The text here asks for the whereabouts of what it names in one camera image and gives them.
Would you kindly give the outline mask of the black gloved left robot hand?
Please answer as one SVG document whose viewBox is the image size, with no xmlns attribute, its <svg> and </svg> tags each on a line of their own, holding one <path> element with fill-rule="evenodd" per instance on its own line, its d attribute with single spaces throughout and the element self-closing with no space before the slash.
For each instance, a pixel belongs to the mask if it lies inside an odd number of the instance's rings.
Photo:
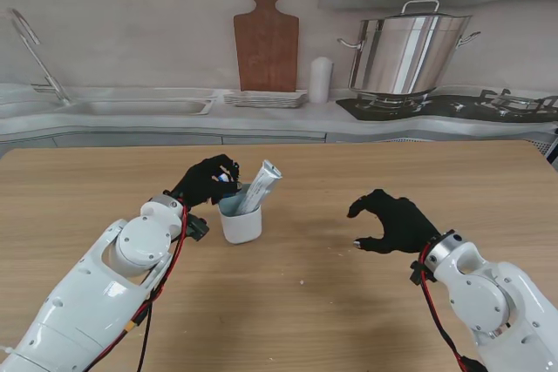
<svg viewBox="0 0 558 372">
<path fill-rule="evenodd" d="M 189 208 L 208 200 L 216 205 L 242 189 L 239 178 L 240 166 L 226 154 L 220 154 L 191 166 L 167 194 L 181 200 Z"/>
</svg>

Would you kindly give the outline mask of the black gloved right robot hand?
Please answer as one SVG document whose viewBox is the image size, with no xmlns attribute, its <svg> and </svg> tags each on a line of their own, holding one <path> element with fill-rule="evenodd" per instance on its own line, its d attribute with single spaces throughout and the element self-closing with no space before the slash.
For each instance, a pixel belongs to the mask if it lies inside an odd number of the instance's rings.
<svg viewBox="0 0 558 372">
<path fill-rule="evenodd" d="M 356 218 L 362 211 L 376 215 L 384 230 L 382 238 L 369 236 L 354 240 L 354 246 L 364 251 L 418 254 L 432 239 L 440 236 L 412 201 L 405 197 L 394 198 L 383 189 L 375 189 L 354 201 L 347 217 Z"/>
</svg>

